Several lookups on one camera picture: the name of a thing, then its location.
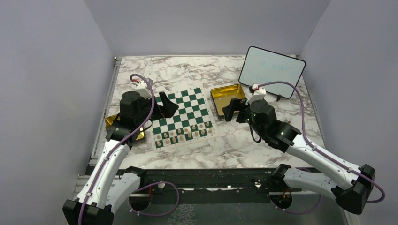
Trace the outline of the gold tin with light pieces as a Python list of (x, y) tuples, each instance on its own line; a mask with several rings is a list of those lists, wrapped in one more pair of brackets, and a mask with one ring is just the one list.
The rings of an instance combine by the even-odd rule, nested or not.
[(243, 88), (240, 84), (214, 88), (210, 90), (210, 98), (215, 108), (215, 114), (218, 120), (224, 120), (225, 115), (222, 109), (229, 105), (232, 98), (246, 98)]

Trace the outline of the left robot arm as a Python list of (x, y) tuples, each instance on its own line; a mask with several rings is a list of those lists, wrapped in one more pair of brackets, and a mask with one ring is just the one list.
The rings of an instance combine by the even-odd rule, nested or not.
[(118, 169), (129, 153), (140, 129), (149, 120), (171, 118), (178, 105), (159, 93), (161, 105), (150, 91), (127, 91), (119, 103), (119, 118), (113, 121), (106, 135), (102, 153), (75, 200), (66, 200), (62, 211), (69, 225), (111, 225), (116, 211), (135, 192), (147, 188), (147, 179), (126, 173), (113, 185)]

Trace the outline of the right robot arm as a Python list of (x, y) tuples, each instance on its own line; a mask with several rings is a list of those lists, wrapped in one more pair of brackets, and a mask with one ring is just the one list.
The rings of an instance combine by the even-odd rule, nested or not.
[(332, 198), (344, 210), (360, 215), (373, 190), (375, 169), (343, 160), (324, 148), (305, 139), (299, 129), (276, 117), (273, 106), (264, 99), (247, 103), (246, 99), (232, 98), (222, 109), (225, 120), (247, 123), (261, 141), (270, 147), (293, 155), (310, 164), (319, 173), (303, 172), (281, 164), (271, 177), (271, 186), (278, 191), (286, 187), (301, 188)]

